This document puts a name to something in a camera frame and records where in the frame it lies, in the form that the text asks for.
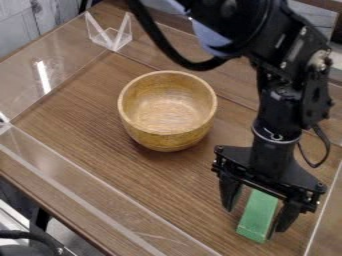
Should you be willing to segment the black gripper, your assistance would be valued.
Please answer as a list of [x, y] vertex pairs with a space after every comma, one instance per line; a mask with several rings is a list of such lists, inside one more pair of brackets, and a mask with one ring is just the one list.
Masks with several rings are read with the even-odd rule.
[[284, 202], [274, 224], [275, 232], [284, 232], [300, 213], [317, 210], [319, 197], [326, 193], [327, 187], [295, 159], [290, 160], [279, 172], [270, 164], [260, 170], [251, 167], [248, 147], [218, 145], [214, 153], [211, 170], [219, 178], [222, 205], [228, 212], [235, 207], [243, 185]]

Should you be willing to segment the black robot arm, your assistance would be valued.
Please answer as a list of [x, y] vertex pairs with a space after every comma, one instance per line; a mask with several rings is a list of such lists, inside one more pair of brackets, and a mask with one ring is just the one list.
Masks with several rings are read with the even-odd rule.
[[311, 129], [326, 139], [319, 122], [334, 105], [329, 94], [331, 48], [326, 37], [287, 0], [175, 0], [214, 65], [246, 57], [256, 70], [259, 108], [250, 147], [215, 147], [212, 170], [222, 204], [234, 208], [243, 185], [283, 200], [272, 224], [288, 229], [302, 213], [317, 210], [326, 185], [300, 167], [294, 152]]

